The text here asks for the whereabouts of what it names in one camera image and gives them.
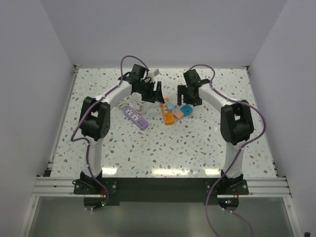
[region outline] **speckled tabletop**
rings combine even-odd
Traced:
[[[160,69],[164,97],[177,103],[177,85],[185,84],[184,69]],[[209,69],[197,69],[200,77],[210,78]],[[214,86],[235,99],[255,105],[245,69],[216,69]],[[79,69],[61,136],[54,154],[52,177],[79,177],[85,166],[86,144],[71,142],[83,99],[96,96],[114,85],[119,69]],[[149,127],[141,131],[128,121],[118,107],[111,110],[111,129],[102,150],[103,176],[111,177],[219,177],[226,145],[220,134],[220,114],[208,103],[194,107],[193,116],[165,125],[161,106],[145,103],[143,117]],[[255,131],[262,125],[252,112]],[[275,177],[273,159],[265,137],[245,148],[243,173],[247,177]]]

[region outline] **pink block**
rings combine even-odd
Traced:
[[[173,115],[175,116],[176,119],[180,120],[180,119],[183,118],[184,113],[182,113],[180,110],[178,110],[178,111],[175,112]]]

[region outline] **white speckled surface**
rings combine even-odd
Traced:
[[[163,96],[177,103],[177,85],[185,84],[185,69],[160,69]],[[197,70],[200,77],[211,76],[208,69]],[[255,104],[245,69],[216,69],[214,86],[236,99]],[[62,128],[52,177],[78,177],[85,165],[86,144],[72,143],[82,101],[86,96],[103,93],[119,77],[119,69],[79,69]],[[111,110],[111,129],[102,150],[103,176],[112,177],[218,177],[224,165],[225,141],[219,131],[219,113],[208,103],[194,107],[193,118],[184,117],[173,125],[163,122],[160,104],[145,103],[149,127],[141,131],[126,119],[122,111]],[[252,112],[255,132],[262,126]],[[245,177],[275,177],[272,157],[265,137],[245,149]]]

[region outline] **gray floor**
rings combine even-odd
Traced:
[[[292,237],[282,198],[244,198],[239,214],[250,221],[256,237]],[[223,237],[250,236],[238,217],[209,209]],[[101,211],[85,211],[80,197],[42,197],[31,237],[212,237],[201,203],[121,203]]]

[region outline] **power strip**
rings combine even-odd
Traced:
[[[137,113],[137,111],[134,110],[132,107],[126,106],[126,108],[123,109],[123,112],[125,116],[133,122],[133,124],[139,127],[140,130],[144,131],[148,127],[147,120],[144,119],[139,113]]]

